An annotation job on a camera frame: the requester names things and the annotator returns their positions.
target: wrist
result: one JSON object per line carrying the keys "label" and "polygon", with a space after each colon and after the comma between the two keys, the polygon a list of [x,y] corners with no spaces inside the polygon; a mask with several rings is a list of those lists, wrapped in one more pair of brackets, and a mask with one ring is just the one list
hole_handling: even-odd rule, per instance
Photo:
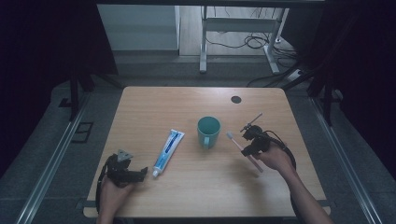
{"label": "wrist", "polygon": [[278,171],[284,179],[289,179],[297,176],[296,170],[291,165],[286,165],[284,167],[281,167]]}
{"label": "wrist", "polygon": [[112,224],[115,213],[100,211],[96,224]]}

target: human hand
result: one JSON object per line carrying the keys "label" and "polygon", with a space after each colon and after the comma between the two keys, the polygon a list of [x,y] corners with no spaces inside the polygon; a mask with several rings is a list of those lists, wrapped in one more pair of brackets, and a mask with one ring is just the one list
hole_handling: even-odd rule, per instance
{"label": "human hand", "polygon": [[269,168],[279,171],[282,175],[294,170],[288,154],[275,143],[271,143],[268,151],[253,155],[253,157],[264,162]]}
{"label": "human hand", "polygon": [[100,210],[96,220],[97,224],[113,223],[117,211],[124,204],[127,196],[134,189],[134,184],[126,184],[124,188],[118,188],[111,179],[104,176],[102,180],[102,192],[100,195]]}

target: dark background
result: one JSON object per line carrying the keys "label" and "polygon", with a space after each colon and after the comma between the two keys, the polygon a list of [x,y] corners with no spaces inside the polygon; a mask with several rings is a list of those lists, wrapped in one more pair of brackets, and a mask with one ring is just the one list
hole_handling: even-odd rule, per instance
{"label": "dark background", "polygon": [[[387,0],[357,2],[358,19],[330,67],[318,75],[333,75],[333,87],[344,97],[341,109],[396,178],[396,4]],[[348,7],[291,9],[282,37],[297,48],[304,65],[315,68],[350,14]]]}
{"label": "dark background", "polygon": [[[390,1],[362,1],[361,15],[330,69],[346,116],[395,177],[394,8]],[[315,66],[347,11],[292,9],[285,36],[294,34],[288,41]],[[117,69],[93,2],[2,1],[0,17],[2,175],[45,112],[53,87],[72,71],[116,74]]]}
{"label": "dark background", "polygon": [[0,38],[3,175],[56,85],[69,80],[71,72],[117,74],[117,68],[94,2],[1,1]]}

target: toothpaste cap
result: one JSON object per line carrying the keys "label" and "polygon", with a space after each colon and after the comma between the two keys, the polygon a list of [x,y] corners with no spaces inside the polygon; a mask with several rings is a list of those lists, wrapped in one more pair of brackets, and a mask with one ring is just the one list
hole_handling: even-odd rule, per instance
{"label": "toothpaste cap", "polygon": [[157,177],[158,176],[158,171],[154,170],[154,172],[152,172],[152,175],[154,175],[154,177]]}

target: forearm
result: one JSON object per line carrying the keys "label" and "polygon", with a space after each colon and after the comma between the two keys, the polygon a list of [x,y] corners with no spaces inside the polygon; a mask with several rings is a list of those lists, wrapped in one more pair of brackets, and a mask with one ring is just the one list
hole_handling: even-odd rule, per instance
{"label": "forearm", "polygon": [[114,215],[109,213],[99,213],[98,218],[96,219],[96,224],[112,224]]}
{"label": "forearm", "polygon": [[289,186],[291,197],[307,224],[311,223],[332,223],[324,209],[318,201],[305,187],[304,183],[294,169],[281,173]]}

